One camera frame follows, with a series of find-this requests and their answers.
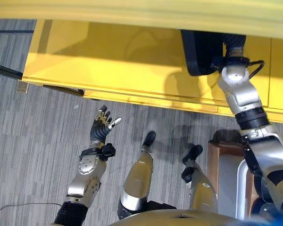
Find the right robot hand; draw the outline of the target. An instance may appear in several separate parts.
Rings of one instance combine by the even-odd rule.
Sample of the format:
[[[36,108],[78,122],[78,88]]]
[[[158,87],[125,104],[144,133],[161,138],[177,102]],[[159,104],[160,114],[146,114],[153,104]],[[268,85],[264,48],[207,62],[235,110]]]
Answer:
[[[224,33],[222,39],[226,47],[227,57],[243,56],[244,44],[246,41],[245,35]]]

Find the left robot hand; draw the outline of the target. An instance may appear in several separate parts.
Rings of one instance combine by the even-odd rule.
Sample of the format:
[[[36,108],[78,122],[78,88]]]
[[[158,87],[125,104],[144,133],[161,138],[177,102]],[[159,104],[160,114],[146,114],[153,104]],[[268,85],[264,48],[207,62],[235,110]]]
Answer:
[[[122,118],[112,119],[110,114],[105,105],[97,111],[90,130],[91,142],[105,143],[107,135],[121,122]]]

